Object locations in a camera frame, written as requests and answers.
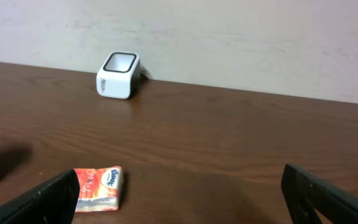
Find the orange Kleenex tissue pack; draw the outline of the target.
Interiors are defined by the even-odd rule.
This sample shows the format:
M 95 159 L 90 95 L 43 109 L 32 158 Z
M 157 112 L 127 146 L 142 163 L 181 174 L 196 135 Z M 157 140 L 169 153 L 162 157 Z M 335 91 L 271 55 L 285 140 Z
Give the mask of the orange Kleenex tissue pack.
M 80 185 L 75 212 L 103 212 L 119 209 L 124 183 L 122 167 L 74 169 Z

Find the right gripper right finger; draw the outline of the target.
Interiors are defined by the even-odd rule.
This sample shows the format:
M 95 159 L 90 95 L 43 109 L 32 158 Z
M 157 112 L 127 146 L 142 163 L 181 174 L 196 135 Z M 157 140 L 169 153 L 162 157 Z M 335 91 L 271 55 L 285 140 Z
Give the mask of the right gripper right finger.
M 293 223 L 358 223 L 358 198 L 312 173 L 286 164 L 281 189 Z

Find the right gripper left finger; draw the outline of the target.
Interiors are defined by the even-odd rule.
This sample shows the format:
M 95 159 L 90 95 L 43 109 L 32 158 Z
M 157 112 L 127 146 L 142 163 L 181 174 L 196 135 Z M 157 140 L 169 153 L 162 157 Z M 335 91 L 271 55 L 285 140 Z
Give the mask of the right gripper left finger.
M 0 224 L 71 223 L 80 192 L 77 174 L 66 170 L 0 206 Z

